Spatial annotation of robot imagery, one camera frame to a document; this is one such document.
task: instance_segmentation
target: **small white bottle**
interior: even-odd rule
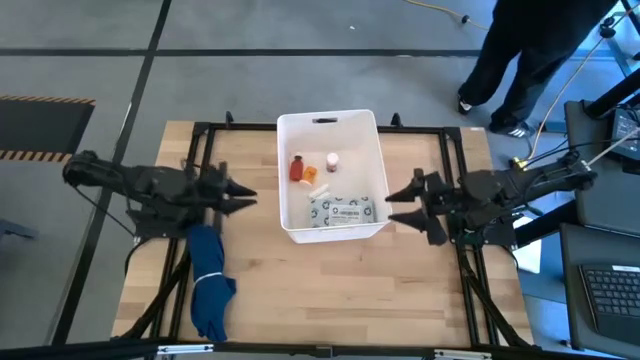
[[[327,155],[327,171],[336,172],[336,170],[338,170],[338,161],[340,161],[338,154],[329,153],[329,155]]]

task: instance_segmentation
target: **bin handle slot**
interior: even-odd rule
[[[338,122],[338,118],[319,118],[311,120],[314,124],[330,124]]]

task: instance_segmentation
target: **gray floor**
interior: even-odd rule
[[[482,24],[492,0],[445,4]],[[160,0],[4,0],[0,49],[6,47],[146,48]],[[637,38],[622,28],[623,48]],[[160,48],[423,48],[479,49],[484,33],[447,15],[398,1],[205,0],[174,1]],[[581,48],[597,41],[589,37]],[[491,101],[468,117],[455,111],[454,94],[473,58],[156,58],[141,101],[125,164],[151,164],[167,120],[273,122],[284,113],[369,108],[379,123],[399,112],[408,125],[484,126],[501,102],[515,64]],[[0,93],[95,98],[82,149],[111,155],[142,64],[137,57],[2,57]],[[542,119],[555,94],[578,66],[569,61],[540,99],[531,122]],[[589,62],[560,100],[595,98],[622,79],[615,62]],[[562,106],[551,118],[562,119]],[[489,136],[496,167],[528,152],[524,140]],[[541,150],[562,141],[545,135]],[[90,205],[62,184],[61,166],[0,162],[0,217],[40,231],[36,241],[5,237],[0,243],[0,348],[41,345],[78,251]],[[94,196],[95,192],[87,190]],[[554,199],[545,200],[545,210]],[[124,221],[114,198],[112,213]],[[105,222],[70,341],[109,337],[131,239]],[[536,342],[568,337],[566,324],[547,331],[549,319],[532,310]],[[535,308],[544,307],[536,300]],[[242,355],[218,355],[240,358]]]

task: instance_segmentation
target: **yellow cable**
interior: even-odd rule
[[[622,15],[620,17],[620,19],[618,19],[618,21],[616,21],[611,28],[615,28],[616,25],[618,25],[625,17],[627,17],[629,14],[631,14],[633,12],[633,10],[635,10],[638,6],[640,6],[640,3],[638,3],[636,6],[632,7],[631,9],[629,9],[627,12],[624,13],[624,15]],[[603,37],[600,38],[600,40],[598,40],[598,42],[596,43],[596,45],[593,47],[593,49],[591,49],[591,51],[589,51],[589,53],[587,54],[587,56],[584,58],[584,60],[582,60],[582,62],[580,63],[580,66],[578,66],[578,68],[576,69],[576,71],[573,73],[573,75],[571,75],[571,77],[569,78],[569,80],[567,80],[567,82],[564,84],[564,86],[562,86],[562,89],[560,89],[560,92],[558,93],[558,95],[556,95],[555,100],[553,100],[553,103],[551,103],[551,106],[549,107],[549,110],[547,110],[547,113],[544,115],[544,118],[542,119],[542,123],[540,123],[540,127],[538,128],[538,131],[536,133],[536,139],[533,142],[533,147],[531,148],[531,152],[529,152],[529,156],[527,156],[527,158],[525,160],[531,160],[533,159],[533,156],[536,154],[536,150],[538,149],[538,141],[540,140],[540,134],[542,134],[542,128],[544,127],[544,124],[547,122],[547,120],[549,119],[549,115],[551,115],[551,110],[553,110],[553,108],[556,106],[556,104],[558,103],[558,101],[560,100],[560,96],[562,96],[562,94],[565,92],[565,90],[567,90],[567,87],[569,86],[569,84],[571,84],[571,82],[573,81],[573,79],[576,77],[576,75],[578,75],[578,73],[580,72],[580,70],[582,70],[582,68],[584,67],[584,65],[587,63],[587,60],[589,60],[589,58],[591,58],[591,56],[593,55],[593,53],[596,51],[596,49],[598,48],[598,46],[600,46],[600,44],[602,43],[602,41],[604,40]]]
[[[425,3],[421,3],[421,2],[419,2],[419,1],[415,1],[415,0],[404,0],[404,1],[405,1],[405,2],[408,2],[409,4],[418,5],[418,6],[426,7],[426,8],[429,8],[429,9],[434,9],[434,10],[443,11],[443,12],[446,12],[447,14],[449,14],[449,15],[456,16],[456,17],[458,17],[458,18],[460,18],[460,19],[462,19],[462,18],[464,17],[464,15],[462,15],[462,14],[458,14],[457,12],[455,12],[455,11],[453,11],[453,10],[451,10],[451,9],[447,9],[447,8],[445,8],[445,7],[442,7],[442,6],[436,6],[436,5],[431,5],[431,4],[425,4]],[[471,24],[471,25],[473,25],[473,26],[475,26],[475,27],[479,28],[479,29],[487,30],[487,31],[489,30],[489,28],[488,28],[488,27],[486,27],[486,26],[482,26],[482,25],[480,25],[480,24],[477,24],[477,23],[475,23],[475,22],[471,21],[471,19],[467,20],[467,22],[468,22],[469,24]]]

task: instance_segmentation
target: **blue towel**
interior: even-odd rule
[[[214,342],[226,341],[224,309],[236,293],[236,281],[222,275],[222,240],[212,227],[196,225],[189,229],[187,242],[196,282],[191,298],[191,321],[199,336]]]

